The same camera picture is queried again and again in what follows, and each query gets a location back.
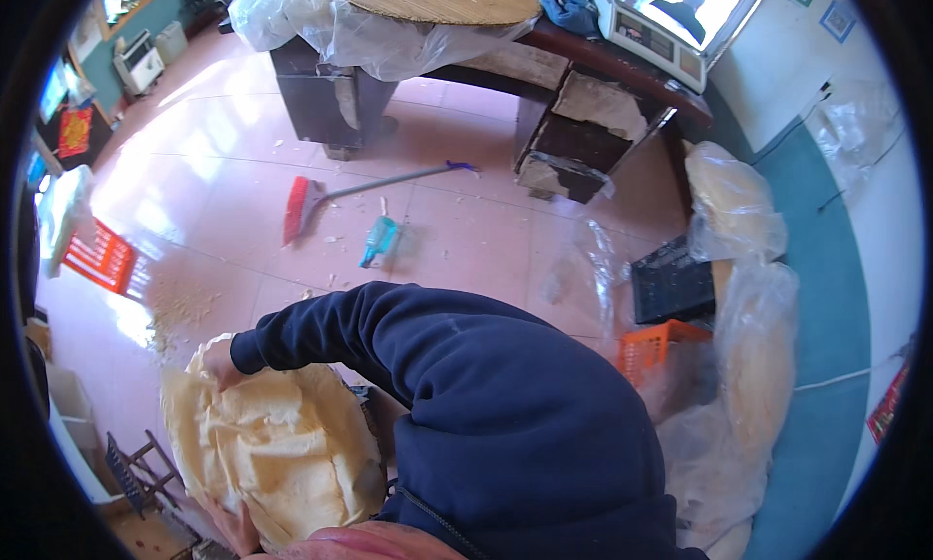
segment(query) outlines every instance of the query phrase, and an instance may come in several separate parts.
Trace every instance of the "blue wall trim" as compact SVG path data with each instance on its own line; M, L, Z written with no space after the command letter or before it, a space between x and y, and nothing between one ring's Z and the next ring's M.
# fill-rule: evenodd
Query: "blue wall trim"
M123 94L123 81L114 69L114 45L117 39L123 37L127 42L143 30L149 30L155 41L155 36L173 20L179 20L185 25L182 18L182 0L152 0L130 18L122 28L108 41L103 41L87 55L81 68L92 85L97 89L97 98L101 101L104 111L117 104Z
M842 198L799 118L754 153L714 86L705 98L716 123L685 129L692 141L716 141L751 163L771 185L789 233L782 261L800 279L797 385L870 366L868 292ZM829 529L852 472L864 425L869 377L795 392L774 450L764 504L745 560L805 556Z

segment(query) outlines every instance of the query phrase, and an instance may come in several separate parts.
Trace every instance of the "orange plastic crate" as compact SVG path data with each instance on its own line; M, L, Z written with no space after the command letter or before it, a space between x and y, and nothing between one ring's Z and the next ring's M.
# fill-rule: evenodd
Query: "orange plastic crate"
M619 362L616 368L637 389L645 380L645 374L659 364L664 364L668 344L706 342L712 338L712 332L677 320L629 332L619 342Z
M95 218L94 221L97 223L94 246L89 247L74 234L62 262L101 287L123 294L130 280L135 252L100 220Z

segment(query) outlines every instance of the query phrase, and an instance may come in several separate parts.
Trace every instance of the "wooden chair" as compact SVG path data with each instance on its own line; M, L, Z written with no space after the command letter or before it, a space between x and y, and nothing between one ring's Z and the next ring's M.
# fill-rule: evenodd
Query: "wooden chair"
M157 492L165 496L169 502L172 503L172 506L177 507L175 500L165 490L165 484L172 479L177 479L178 483L182 484L182 487L185 486L185 483L181 479L181 475L178 474L178 469L175 468L169 457L162 451L162 447L158 445L158 441L152 436L148 428L146 429L146 437L149 438L149 442L132 455L126 455L117 447L117 442L114 440L113 435L108 433L107 453L105 457L107 466L110 467L110 471L114 474L114 477L117 478L117 482L120 484L123 493L126 494L127 499L129 499L134 509L136 509L136 512L139 513L139 517L144 520L146 518L143 517L143 509L156 501ZM165 463L165 466L169 469L167 475L159 477L152 471L152 468L149 467L146 460L143 459L143 455L153 449L156 450L162 462ZM133 468L146 473L148 479L142 479L137 476Z

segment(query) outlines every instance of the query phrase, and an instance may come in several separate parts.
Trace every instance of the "hand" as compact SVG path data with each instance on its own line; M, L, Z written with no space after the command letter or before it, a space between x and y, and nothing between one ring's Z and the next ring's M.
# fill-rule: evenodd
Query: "hand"
M230 357L230 346L233 340L225 339L212 344L204 352L204 370L211 373L217 380L217 389L221 392L231 386L236 386L246 379L246 374L240 372L233 365Z
M224 535L233 552L244 558L259 549L259 531L249 518L249 508L242 499L237 504L237 515L220 507L213 497L207 499L207 512L214 519L214 524Z

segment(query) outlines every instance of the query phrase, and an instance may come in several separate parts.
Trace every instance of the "red poster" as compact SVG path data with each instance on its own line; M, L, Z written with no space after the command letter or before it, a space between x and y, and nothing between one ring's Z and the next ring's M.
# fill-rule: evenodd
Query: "red poster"
M87 151L90 138L90 114L93 107L81 111L62 112L58 157L64 159Z
M894 412L898 409L898 400L900 400L900 389L904 385L904 379L906 377L907 360L905 359L904 363L900 366L898 375L894 377L891 386L887 387L887 392L884 392L884 398L881 399L881 403L874 409L869 419L865 421L876 443L881 442L881 438L884 437L887 428L891 426L891 421L894 420Z

